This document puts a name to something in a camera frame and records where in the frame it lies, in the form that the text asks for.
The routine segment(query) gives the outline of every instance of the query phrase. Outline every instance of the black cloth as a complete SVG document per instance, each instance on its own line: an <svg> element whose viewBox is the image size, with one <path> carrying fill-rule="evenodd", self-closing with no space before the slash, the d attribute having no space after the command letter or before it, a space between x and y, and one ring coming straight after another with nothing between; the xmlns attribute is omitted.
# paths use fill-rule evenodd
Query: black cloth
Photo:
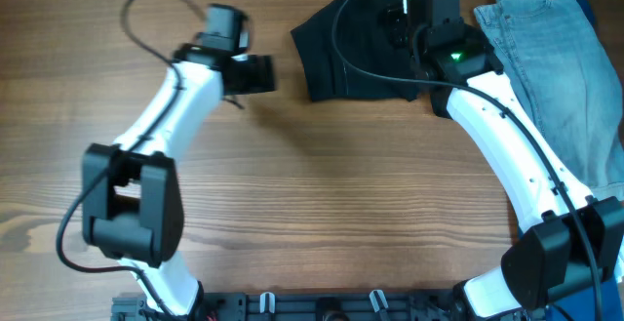
<svg viewBox="0 0 624 321"><path fill-rule="evenodd" d="M336 98L415 100L415 85L399 85L362 76L350 70L332 47L332 23L344 0L334 0L291 34L303 62L312 101ZM380 15L386 0L351 0L337 27L340 52L363 70L380 75L414 78L410 53L390 45Z"/></svg>

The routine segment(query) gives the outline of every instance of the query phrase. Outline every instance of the tabletop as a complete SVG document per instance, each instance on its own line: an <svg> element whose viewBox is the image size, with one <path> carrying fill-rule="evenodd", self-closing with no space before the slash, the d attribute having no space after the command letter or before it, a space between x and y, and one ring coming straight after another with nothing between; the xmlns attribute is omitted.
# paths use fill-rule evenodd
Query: tabletop
<svg viewBox="0 0 624 321"><path fill-rule="evenodd" d="M122 33L125 0L0 0L0 318L106 320L139 288L127 273L61 265L54 239L80 189L81 157L137 119L166 68ZM177 164L179 249L209 292L449 288L497 266L517 239L479 149L426 97L311 103L290 31L331 0L195 0L253 18L278 91L223 104ZM461 0L462 15L493 0ZM623 0L590 0L624 75ZM136 33L171 52L203 24L175 0L139 0ZM109 265L80 233L68 255Z"/></svg>

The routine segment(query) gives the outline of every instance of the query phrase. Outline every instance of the denim fabric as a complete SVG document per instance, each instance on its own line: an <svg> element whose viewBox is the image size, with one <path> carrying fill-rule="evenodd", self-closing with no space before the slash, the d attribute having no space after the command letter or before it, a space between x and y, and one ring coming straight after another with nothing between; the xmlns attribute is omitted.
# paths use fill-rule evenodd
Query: denim fabric
<svg viewBox="0 0 624 321"><path fill-rule="evenodd" d="M496 0L475 16L555 153L599 199L624 200L622 88L576 0Z"/></svg>

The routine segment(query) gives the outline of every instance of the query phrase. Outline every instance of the jeans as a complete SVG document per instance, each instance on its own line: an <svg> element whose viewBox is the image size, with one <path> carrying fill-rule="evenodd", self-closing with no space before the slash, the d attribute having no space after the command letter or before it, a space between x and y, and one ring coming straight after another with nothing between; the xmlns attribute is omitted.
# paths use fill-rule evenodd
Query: jeans
<svg viewBox="0 0 624 321"><path fill-rule="evenodd" d="M622 88L576 0L496 0L475 16L555 153L598 199L624 200Z"/></svg>

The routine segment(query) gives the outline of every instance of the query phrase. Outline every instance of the wooden table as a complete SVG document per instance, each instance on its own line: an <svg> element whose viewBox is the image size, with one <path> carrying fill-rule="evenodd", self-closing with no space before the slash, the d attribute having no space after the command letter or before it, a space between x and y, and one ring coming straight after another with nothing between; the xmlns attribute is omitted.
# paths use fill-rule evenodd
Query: wooden table
<svg viewBox="0 0 624 321"><path fill-rule="evenodd" d="M180 244L208 291L444 288L495 267L516 238L505 192L460 127L415 102L310 103L289 32L331 0L196 0L247 11L253 52L279 91L222 105L178 164ZM462 0L464 17L491 0ZM622 0L590 0L624 75ZM165 66L119 28L124 0L0 0L0 318L104 320L130 275L84 275L54 252L91 142L139 116ZM132 23L163 52L202 24L175 0L140 0ZM78 218L65 247L87 247Z"/></svg>

